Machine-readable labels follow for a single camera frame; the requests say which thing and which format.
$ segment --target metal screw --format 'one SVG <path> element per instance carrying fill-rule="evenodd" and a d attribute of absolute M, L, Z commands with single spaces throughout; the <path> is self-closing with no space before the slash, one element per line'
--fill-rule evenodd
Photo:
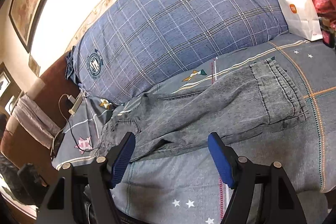
<path fill-rule="evenodd" d="M 276 167 L 276 168 L 281 168 L 281 162 L 279 162 L 279 161 L 275 161 L 274 163 L 273 163 L 273 165 L 274 165 L 274 167 Z"/>
<path fill-rule="evenodd" d="M 242 164 L 244 164 L 244 163 L 247 162 L 247 158 L 241 156 L 241 157 L 238 158 L 238 161 L 241 162 Z"/>
<path fill-rule="evenodd" d="M 66 162 L 65 164 L 62 165 L 63 169 L 69 169 L 71 167 L 71 163 Z"/>
<path fill-rule="evenodd" d="M 99 164 L 104 162 L 105 160 L 106 160 L 106 158 L 104 156 L 100 156 L 96 159 L 97 163 L 99 163 Z"/>

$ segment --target xiaomi logo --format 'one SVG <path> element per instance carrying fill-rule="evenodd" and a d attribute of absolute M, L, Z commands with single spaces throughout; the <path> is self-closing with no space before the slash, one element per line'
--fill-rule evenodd
<path fill-rule="evenodd" d="M 297 13 L 297 10 L 296 10 L 296 7 L 295 7 L 294 4 L 290 4 L 290 5 L 289 5 L 289 8 L 291 8 L 291 11 L 292 11 L 294 14 Z"/>

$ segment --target star print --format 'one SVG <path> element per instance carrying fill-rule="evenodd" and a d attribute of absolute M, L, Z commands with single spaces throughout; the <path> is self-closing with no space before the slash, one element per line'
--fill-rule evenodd
<path fill-rule="evenodd" d="M 206 221 L 206 223 L 208 223 L 208 224 L 214 224 L 213 223 L 214 220 L 215 220 L 214 218 L 210 219 L 210 217 L 208 217 L 208 220 Z"/>
<path fill-rule="evenodd" d="M 188 200 L 188 203 L 186 203 L 185 205 L 188 205 L 188 208 L 195 207 L 194 201 L 191 201 L 191 200 Z"/>
<path fill-rule="evenodd" d="M 174 207 L 180 206 L 180 201 L 179 200 L 174 199 L 174 202 L 172 202 L 172 203 L 174 204 Z"/>

